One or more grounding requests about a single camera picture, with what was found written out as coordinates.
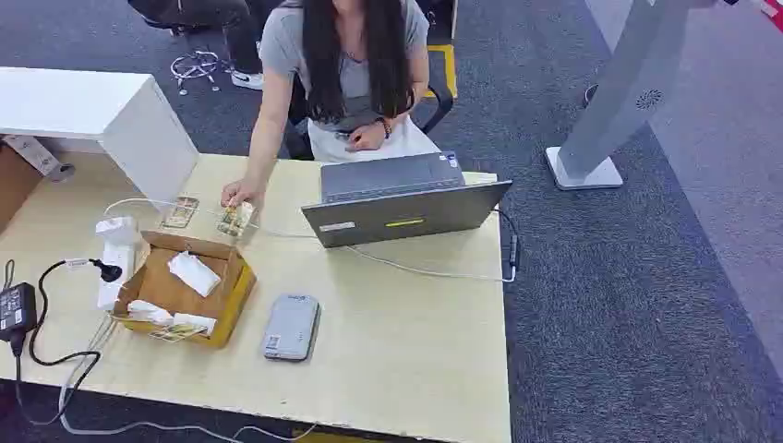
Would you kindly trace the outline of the person's left hand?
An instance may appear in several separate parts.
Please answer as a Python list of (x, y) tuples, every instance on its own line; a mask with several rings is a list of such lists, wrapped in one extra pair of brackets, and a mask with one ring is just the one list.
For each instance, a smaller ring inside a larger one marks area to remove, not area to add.
[(355, 129), (348, 137), (346, 150), (349, 152), (379, 150), (390, 134), (391, 127), (388, 122), (379, 119), (372, 124)]

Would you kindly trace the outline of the person's right hand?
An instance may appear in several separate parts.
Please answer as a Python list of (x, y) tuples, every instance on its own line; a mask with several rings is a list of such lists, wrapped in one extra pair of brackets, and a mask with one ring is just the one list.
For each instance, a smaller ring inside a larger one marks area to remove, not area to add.
[(247, 202), (254, 207), (262, 204), (265, 185), (261, 182), (248, 179), (240, 179), (223, 187), (221, 194), (221, 206), (223, 208), (235, 208), (241, 203)]

